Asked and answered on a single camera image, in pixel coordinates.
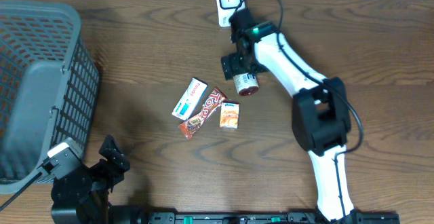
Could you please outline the green lid jar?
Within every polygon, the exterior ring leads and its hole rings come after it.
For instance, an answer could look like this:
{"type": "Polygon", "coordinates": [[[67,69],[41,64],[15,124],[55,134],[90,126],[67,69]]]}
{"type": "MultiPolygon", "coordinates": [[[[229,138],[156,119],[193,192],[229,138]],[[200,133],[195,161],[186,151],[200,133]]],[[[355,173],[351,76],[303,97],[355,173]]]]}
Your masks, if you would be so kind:
{"type": "Polygon", "coordinates": [[[259,85],[255,75],[243,73],[233,77],[236,91],[240,96],[249,96],[258,91],[259,85]]]}

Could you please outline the red Top candy wrapper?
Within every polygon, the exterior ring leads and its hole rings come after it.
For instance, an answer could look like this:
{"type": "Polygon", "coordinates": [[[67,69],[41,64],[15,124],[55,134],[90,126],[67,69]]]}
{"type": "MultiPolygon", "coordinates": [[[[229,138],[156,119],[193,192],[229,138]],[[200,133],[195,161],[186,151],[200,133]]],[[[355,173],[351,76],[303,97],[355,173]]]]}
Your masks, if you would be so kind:
{"type": "Polygon", "coordinates": [[[226,95],[219,88],[215,87],[203,103],[200,112],[179,125],[184,136],[187,139],[191,139],[226,99],[226,95]]]}

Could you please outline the orange tissue pack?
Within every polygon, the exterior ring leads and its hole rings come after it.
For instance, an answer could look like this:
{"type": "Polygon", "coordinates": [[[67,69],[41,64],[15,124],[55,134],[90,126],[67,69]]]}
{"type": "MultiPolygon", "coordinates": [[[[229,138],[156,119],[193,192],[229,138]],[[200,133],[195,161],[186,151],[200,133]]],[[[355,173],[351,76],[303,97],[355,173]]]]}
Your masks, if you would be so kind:
{"type": "Polygon", "coordinates": [[[223,102],[220,112],[221,128],[238,128],[239,104],[234,102],[223,102]]]}

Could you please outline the white Panadol box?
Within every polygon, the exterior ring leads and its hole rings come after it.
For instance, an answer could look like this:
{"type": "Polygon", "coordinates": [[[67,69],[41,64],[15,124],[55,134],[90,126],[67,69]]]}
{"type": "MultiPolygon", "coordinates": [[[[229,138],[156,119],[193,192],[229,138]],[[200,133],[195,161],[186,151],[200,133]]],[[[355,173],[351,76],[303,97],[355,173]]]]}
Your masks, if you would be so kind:
{"type": "Polygon", "coordinates": [[[183,121],[187,120],[195,110],[207,88],[208,85],[206,83],[192,78],[186,91],[174,107],[172,115],[183,121]]]}

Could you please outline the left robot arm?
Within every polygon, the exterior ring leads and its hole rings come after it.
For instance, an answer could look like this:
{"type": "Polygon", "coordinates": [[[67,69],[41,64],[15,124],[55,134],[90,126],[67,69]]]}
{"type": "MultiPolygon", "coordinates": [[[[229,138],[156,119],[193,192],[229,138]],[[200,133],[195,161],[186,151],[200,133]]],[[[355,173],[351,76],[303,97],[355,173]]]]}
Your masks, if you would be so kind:
{"type": "Polygon", "coordinates": [[[146,223],[148,217],[139,206],[113,206],[109,193],[125,178],[130,161],[115,139],[108,135],[99,149],[102,156],[92,167],[61,153],[51,197],[51,216],[55,223],[146,223]]]}

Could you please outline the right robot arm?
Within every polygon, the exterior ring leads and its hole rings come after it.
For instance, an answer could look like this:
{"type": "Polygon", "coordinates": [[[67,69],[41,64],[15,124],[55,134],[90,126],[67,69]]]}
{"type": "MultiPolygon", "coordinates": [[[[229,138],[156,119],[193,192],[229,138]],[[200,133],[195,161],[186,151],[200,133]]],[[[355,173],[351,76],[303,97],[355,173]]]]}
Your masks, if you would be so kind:
{"type": "Polygon", "coordinates": [[[351,122],[343,82],[312,69],[274,24],[258,24],[247,8],[226,24],[237,51],[221,59],[225,79],[268,71],[282,84],[292,97],[292,132],[313,165],[317,209],[328,223],[346,221],[354,205],[344,166],[351,122]]]}

